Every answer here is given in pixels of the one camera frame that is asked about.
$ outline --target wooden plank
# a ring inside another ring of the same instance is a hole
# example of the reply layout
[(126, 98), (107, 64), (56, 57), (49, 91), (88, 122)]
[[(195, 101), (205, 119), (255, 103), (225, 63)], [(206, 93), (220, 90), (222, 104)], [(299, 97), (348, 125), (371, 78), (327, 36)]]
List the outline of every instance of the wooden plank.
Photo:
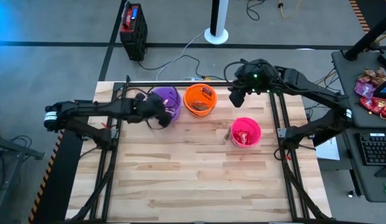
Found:
[[(94, 100), (109, 101), (112, 88), (113, 82), (98, 83)], [(183, 94), (184, 88), (178, 91)], [(136, 93), (129, 91), (128, 96)], [(163, 130), (151, 130), (145, 123), (122, 124), (109, 222), (291, 220), (281, 164), (273, 157), (278, 143), (269, 96), (246, 96), (243, 106), (235, 108), (226, 88), (216, 88), (216, 93), (217, 105), (205, 118), (193, 117), (182, 105), (179, 120)], [(285, 100), (291, 125), (305, 124), (301, 97)], [(260, 143), (249, 149), (223, 140), (232, 122), (243, 116), (262, 127)], [(90, 125), (100, 128), (102, 122), (105, 117), (89, 119)], [(301, 143), (313, 146), (308, 139)], [(87, 141), (81, 153), (93, 147)], [(306, 191), (331, 216), (315, 151), (301, 148), (296, 153)], [(75, 215), (92, 193), (99, 158), (100, 150), (95, 150), (79, 162), (66, 218)]]

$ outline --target bucket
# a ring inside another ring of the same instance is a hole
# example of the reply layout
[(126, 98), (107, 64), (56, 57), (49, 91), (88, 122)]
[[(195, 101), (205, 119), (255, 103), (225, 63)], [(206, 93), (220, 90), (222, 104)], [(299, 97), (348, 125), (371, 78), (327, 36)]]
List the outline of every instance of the bucket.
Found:
[[(245, 138), (246, 142), (241, 143), (241, 135), (248, 134)], [(259, 143), (260, 138), (262, 137), (262, 130), (256, 121), (250, 118), (237, 118), (231, 125), (231, 142), (241, 148), (245, 149), (248, 147), (255, 146)]]
[(217, 100), (215, 90), (201, 83), (188, 87), (183, 97), (186, 108), (198, 118), (208, 115), (215, 107)]
[(161, 96), (163, 101), (167, 100), (165, 104), (167, 111), (172, 111), (172, 122), (175, 122), (180, 116), (180, 108), (182, 107), (182, 97), (174, 89), (174, 87), (158, 87), (150, 92), (154, 92)]

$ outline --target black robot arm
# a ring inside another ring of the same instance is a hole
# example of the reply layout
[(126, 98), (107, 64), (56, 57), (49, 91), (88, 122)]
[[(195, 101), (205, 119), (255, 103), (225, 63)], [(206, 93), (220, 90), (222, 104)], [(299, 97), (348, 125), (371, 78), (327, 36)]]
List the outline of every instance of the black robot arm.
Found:
[(162, 98), (155, 93), (149, 93), (148, 96), (138, 93), (135, 98), (121, 98), (109, 103), (64, 101), (46, 106), (45, 111), (44, 126), (48, 131), (67, 129), (80, 136), (92, 138), (100, 148), (111, 145), (111, 130), (94, 128), (79, 121), (77, 117), (110, 116), (128, 123), (157, 118), (163, 127), (167, 127), (172, 120), (171, 114), (165, 111)]
[(318, 86), (292, 68), (274, 67), (266, 60), (257, 59), (247, 62), (241, 59), (243, 66), (235, 72), (236, 80), (229, 87), (229, 99), (235, 107), (240, 107), (246, 94), (276, 93), (305, 96), (313, 101), (331, 108), (322, 118), (300, 127), (292, 126), (277, 130), (282, 138), (283, 147), (297, 149), (299, 142), (305, 137), (314, 134), (316, 144), (321, 144), (328, 139), (342, 133), (352, 125), (351, 112), (348, 109), (347, 96), (334, 93)]

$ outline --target purple bucket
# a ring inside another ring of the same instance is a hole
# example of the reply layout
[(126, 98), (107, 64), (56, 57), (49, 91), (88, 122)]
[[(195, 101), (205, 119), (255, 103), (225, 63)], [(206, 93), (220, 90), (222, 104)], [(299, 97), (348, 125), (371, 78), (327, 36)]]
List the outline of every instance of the purple bucket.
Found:
[(160, 95), (162, 99), (168, 100), (165, 107), (168, 110), (172, 110), (172, 122), (175, 122), (180, 116), (180, 108), (182, 107), (182, 97), (180, 94), (174, 89), (174, 87), (158, 87), (152, 90), (152, 92)]

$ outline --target orange and black hazard tape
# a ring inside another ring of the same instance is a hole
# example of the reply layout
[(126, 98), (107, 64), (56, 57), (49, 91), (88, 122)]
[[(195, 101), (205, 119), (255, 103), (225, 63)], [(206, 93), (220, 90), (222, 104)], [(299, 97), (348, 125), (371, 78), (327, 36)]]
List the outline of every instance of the orange and black hazard tape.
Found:
[(359, 5), (357, 4), (356, 0), (349, 0), (349, 2), (353, 8), (354, 13), (356, 14), (356, 16), (360, 22), (362, 29), (364, 30), (365, 33), (368, 33), (368, 31), (370, 30), (369, 26), (367, 24), (367, 21), (365, 21), (364, 16), (362, 15), (361, 10), (360, 10)]
[(44, 188), (45, 188), (46, 183), (49, 179), (50, 172), (52, 171), (53, 163), (55, 162), (55, 159), (56, 159), (56, 153), (57, 153), (58, 148), (60, 147), (60, 143), (63, 139), (63, 133), (64, 133), (63, 130), (60, 131), (60, 134), (57, 137), (56, 145), (53, 149), (52, 155), (50, 156), (48, 166), (47, 166), (46, 171), (45, 171), (45, 175), (42, 178), (41, 184), (39, 185), (37, 196), (34, 200), (34, 204), (33, 204), (32, 208), (31, 208), (31, 212), (30, 212), (29, 219), (28, 219), (28, 224), (32, 223), (32, 221), (34, 220), (34, 215), (37, 212), (38, 204), (40, 202), (40, 199), (42, 198), (42, 195), (44, 194)]

